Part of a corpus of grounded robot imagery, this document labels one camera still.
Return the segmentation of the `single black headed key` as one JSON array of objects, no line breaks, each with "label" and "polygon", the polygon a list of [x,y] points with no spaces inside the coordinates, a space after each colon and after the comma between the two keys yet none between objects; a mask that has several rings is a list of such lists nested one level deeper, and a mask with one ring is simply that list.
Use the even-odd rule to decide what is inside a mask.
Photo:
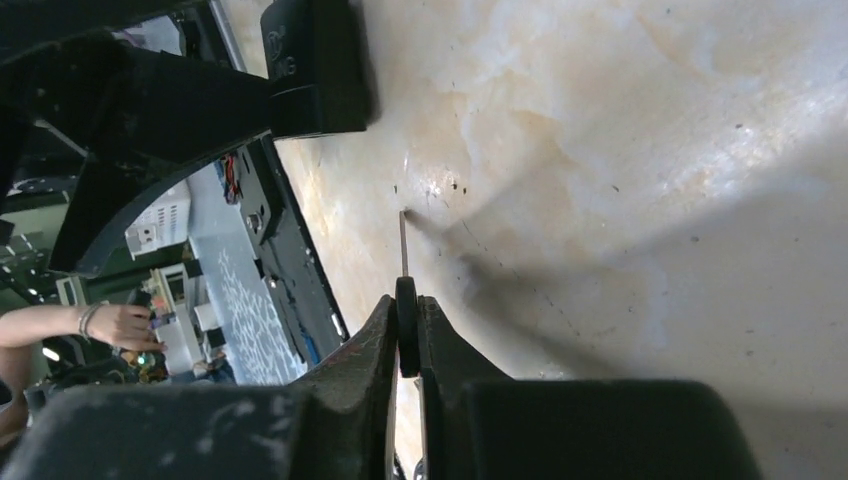
[{"label": "single black headed key", "polygon": [[395,300],[398,320],[399,369],[404,378],[419,375],[420,357],[418,353],[417,318],[418,295],[415,281],[409,275],[409,257],[406,234],[406,210],[399,213],[399,238],[401,255],[401,275],[395,284]]}]

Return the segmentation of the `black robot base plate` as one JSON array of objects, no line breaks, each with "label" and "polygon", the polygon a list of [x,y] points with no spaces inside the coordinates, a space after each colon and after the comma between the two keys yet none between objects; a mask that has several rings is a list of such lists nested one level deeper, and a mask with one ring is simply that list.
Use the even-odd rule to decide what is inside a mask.
[{"label": "black robot base plate", "polygon": [[274,142],[266,135],[237,151],[239,209],[256,269],[293,344],[313,367],[348,329]]}]

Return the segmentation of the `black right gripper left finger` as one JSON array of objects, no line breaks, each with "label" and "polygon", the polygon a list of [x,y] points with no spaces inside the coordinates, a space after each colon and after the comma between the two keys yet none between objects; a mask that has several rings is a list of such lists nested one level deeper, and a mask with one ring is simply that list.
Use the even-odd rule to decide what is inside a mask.
[{"label": "black right gripper left finger", "polygon": [[394,300],[301,378],[275,386],[75,387],[50,401],[6,479],[389,479]]}]

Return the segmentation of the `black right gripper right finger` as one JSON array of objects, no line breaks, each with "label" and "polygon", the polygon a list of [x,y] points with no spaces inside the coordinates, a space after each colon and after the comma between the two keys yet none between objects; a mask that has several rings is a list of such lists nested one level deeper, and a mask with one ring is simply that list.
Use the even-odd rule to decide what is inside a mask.
[{"label": "black right gripper right finger", "polygon": [[715,390],[681,380],[518,380],[419,301],[430,479],[757,479]]}]

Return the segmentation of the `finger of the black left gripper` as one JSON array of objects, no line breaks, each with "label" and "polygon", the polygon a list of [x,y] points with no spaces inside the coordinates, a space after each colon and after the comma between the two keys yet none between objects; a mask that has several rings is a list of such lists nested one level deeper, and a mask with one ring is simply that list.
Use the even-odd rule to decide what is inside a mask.
[{"label": "finger of the black left gripper", "polygon": [[265,78],[104,36],[4,65],[1,102],[83,159],[49,266],[85,277],[154,200],[270,129]]}]

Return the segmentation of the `bystander forearm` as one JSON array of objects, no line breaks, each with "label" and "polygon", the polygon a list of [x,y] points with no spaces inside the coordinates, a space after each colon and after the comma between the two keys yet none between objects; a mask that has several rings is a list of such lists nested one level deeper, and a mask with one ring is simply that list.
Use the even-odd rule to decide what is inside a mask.
[{"label": "bystander forearm", "polygon": [[85,307],[37,305],[1,316],[1,347],[31,346],[49,337],[78,333]]}]

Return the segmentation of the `black u-lock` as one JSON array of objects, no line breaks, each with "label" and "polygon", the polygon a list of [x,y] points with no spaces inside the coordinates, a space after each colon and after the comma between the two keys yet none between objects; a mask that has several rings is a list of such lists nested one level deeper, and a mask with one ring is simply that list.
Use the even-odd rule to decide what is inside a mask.
[{"label": "black u-lock", "polygon": [[364,131],[371,103],[347,1],[274,1],[260,18],[276,138]]}]

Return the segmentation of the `bystander hand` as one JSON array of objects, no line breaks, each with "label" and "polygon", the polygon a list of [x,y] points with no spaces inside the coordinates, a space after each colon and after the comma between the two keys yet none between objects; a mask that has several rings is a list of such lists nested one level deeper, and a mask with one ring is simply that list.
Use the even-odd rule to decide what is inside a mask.
[{"label": "bystander hand", "polygon": [[80,333],[113,347],[136,352],[166,350],[152,327],[152,312],[137,305],[100,304],[80,319]]}]

